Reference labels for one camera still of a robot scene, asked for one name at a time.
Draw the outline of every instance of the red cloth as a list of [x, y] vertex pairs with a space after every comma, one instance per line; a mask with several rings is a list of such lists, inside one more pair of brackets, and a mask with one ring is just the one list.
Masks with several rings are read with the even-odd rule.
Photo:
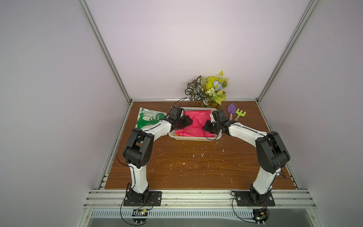
[[207, 131], [204, 131], [203, 134], [203, 126], [207, 122], [207, 120], [211, 120], [211, 110], [194, 110], [194, 111], [185, 111], [185, 115], [189, 116], [193, 123], [185, 127], [183, 129], [177, 130], [175, 135], [180, 136], [193, 136], [193, 137], [215, 137], [214, 134], [211, 134]]

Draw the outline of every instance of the floor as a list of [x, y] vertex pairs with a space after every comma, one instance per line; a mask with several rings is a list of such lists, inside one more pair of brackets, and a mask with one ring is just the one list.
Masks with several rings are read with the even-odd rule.
[[[174, 102], [134, 102], [121, 141], [130, 136], [135, 127], [139, 108], [169, 112]], [[246, 111], [238, 119], [243, 125], [268, 131], [256, 102], [222, 102], [219, 109], [227, 115], [227, 107], [234, 103], [236, 108]], [[180, 106], [200, 107], [197, 102], [182, 102]], [[122, 144], [117, 154], [125, 163]], [[260, 165], [256, 148], [238, 138], [223, 134], [215, 141], [177, 141], [163, 136], [154, 142], [152, 156], [147, 164], [147, 180], [150, 189], [249, 189], [255, 180]], [[278, 176], [273, 189], [295, 189], [286, 168], [286, 179]], [[124, 189], [131, 182], [130, 169], [115, 158], [105, 188]]]

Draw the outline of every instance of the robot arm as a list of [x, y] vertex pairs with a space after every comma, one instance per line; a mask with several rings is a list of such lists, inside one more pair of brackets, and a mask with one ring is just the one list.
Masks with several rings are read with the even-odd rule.
[[149, 162], [152, 146], [156, 139], [175, 130], [183, 129], [192, 124], [189, 116], [182, 116], [183, 109], [173, 106], [168, 116], [156, 126], [152, 125], [145, 131], [134, 128], [122, 155], [131, 171], [132, 185], [127, 197], [135, 203], [145, 204], [149, 195], [149, 184], [146, 179], [146, 164]]
[[249, 198], [255, 205], [263, 203], [272, 189], [275, 177], [290, 160], [290, 155], [279, 134], [274, 131], [270, 133], [258, 131], [235, 120], [228, 121], [222, 110], [214, 111], [213, 117], [215, 122], [207, 121], [203, 127], [205, 131], [214, 134], [222, 131], [256, 147], [260, 170], [250, 187]]

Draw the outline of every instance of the aluminum frame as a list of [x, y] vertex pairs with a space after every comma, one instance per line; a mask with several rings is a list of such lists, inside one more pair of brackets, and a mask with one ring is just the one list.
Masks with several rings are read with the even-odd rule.
[[[230, 208], [233, 196], [232, 190], [161, 190], [163, 192], [160, 207], [163, 208]], [[272, 190], [276, 206], [279, 208], [316, 209], [307, 190]], [[121, 190], [90, 190], [83, 208], [106, 209], [119, 208], [125, 197], [125, 189]]]
[[[179, 98], [135, 98], [132, 101], [133, 102], [172, 102], [172, 101], [178, 101]], [[190, 100], [187, 98], [183, 102], [190, 102]], [[256, 98], [227, 98], [226, 101], [254, 101], [256, 102]]]
[[[171, 218], [170, 214], [175, 214], [181, 210], [196, 210], [199, 213], [206, 211], [231, 211], [233, 196], [231, 190], [162, 190], [163, 198], [160, 207], [154, 207], [155, 213], [165, 213], [155, 218]], [[300, 208], [306, 209], [314, 227], [325, 227], [324, 221], [317, 210], [308, 190], [272, 190], [276, 206], [269, 209], [280, 208]], [[125, 190], [91, 190], [87, 195], [87, 200], [82, 213], [78, 219], [76, 227], [86, 227], [90, 221], [93, 211], [108, 210], [112, 217], [105, 215], [105, 218], [119, 218], [117, 211], [125, 197]], [[135, 207], [125, 207], [124, 212], [131, 212]], [[243, 212], [252, 207], [235, 207], [236, 212]], [[234, 215], [218, 215], [215, 218], [234, 218]]]
[[295, 28], [291, 38], [289, 39], [284, 51], [282, 52], [275, 68], [273, 69], [269, 79], [267, 80], [267, 83], [265, 84], [264, 88], [262, 89], [260, 95], [256, 98], [257, 102], [260, 103], [262, 101], [262, 99], [264, 98], [264, 96], [266, 95], [266, 92], [268, 91], [268, 89], [270, 88], [272, 82], [274, 81], [276, 75], [278, 74], [278, 72], [280, 71], [280, 69], [282, 68], [283, 64], [285, 63], [286, 59], [288, 58], [291, 50], [293, 49], [293, 47], [295, 46], [296, 41], [299, 39], [299, 36], [301, 34], [301, 32], [304, 30], [305, 25], [307, 24], [307, 22], [310, 19], [310, 16], [312, 15], [312, 13], [314, 12], [317, 4], [319, 3], [319, 0], [311, 0], [309, 2], [309, 5], [307, 6], [304, 14], [302, 15], [297, 27]]
[[110, 55], [110, 52], [108, 51], [107, 49], [107, 46], [105, 44], [105, 41], [103, 40], [102, 38], [102, 35], [98, 29], [98, 26], [96, 24], [96, 21], [94, 20], [93, 16], [92, 16], [92, 13], [88, 7], [88, 4], [86, 2], [86, 0], [78, 0], [79, 4], [80, 4], [80, 7], [81, 7], [81, 10], [82, 10], [82, 13], [83, 15], [85, 16], [87, 22], [88, 22], [88, 25], [90, 26], [91, 28], [91, 31], [93, 33], [93, 36], [95, 37], [98, 45], [100, 46], [105, 58], [106, 58], [106, 61], [108, 63], [108, 65], [110, 66], [111, 68], [111, 71], [117, 81], [117, 84], [118, 86], [120, 87], [122, 93], [123, 93], [123, 96], [125, 97], [126, 101], [128, 104], [131, 104], [131, 98], [130, 96], [128, 95], [127, 93], [127, 90], [125, 88], [125, 85], [123, 84], [122, 80], [121, 80], [121, 77], [120, 77], [120, 74], [118, 73], [117, 71], [117, 68], [115, 66], [115, 63], [113, 62], [112, 58], [111, 58], [111, 55]]
[[118, 144], [120, 142], [120, 139], [121, 139], [122, 134], [123, 134], [123, 130], [125, 129], [126, 122], [127, 122], [128, 117], [129, 117], [129, 114], [130, 114], [131, 107], [132, 107], [132, 102], [131, 102], [131, 104], [129, 104], [127, 106], [127, 108], [125, 110], [125, 113], [123, 115], [122, 121], [120, 123], [119, 129], [118, 129], [116, 137], [115, 137], [115, 140], [113, 142], [113, 146], [112, 146], [111, 151], [109, 153], [109, 156], [107, 158], [106, 164], [105, 164], [105, 166], [104, 166], [104, 168], [102, 170], [101, 178], [99, 179], [99, 181], [97, 183], [97, 188], [98, 189], [104, 189], [105, 188], [107, 177], [108, 177], [108, 175], [110, 173], [112, 163], [113, 163], [113, 160], [114, 160], [116, 152], [117, 152]]

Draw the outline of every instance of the toy shovel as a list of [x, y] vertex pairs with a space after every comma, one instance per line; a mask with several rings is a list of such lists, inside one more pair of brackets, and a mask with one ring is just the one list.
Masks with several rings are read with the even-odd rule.
[[240, 109], [236, 110], [236, 114], [238, 115], [235, 120], [237, 120], [240, 116], [244, 117], [246, 115], [246, 111], [244, 113], [242, 113], [243, 110], [240, 111]]
[[227, 111], [229, 112], [229, 120], [232, 120], [232, 114], [236, 113], [236, 106], [232, 103], [228, 106]]

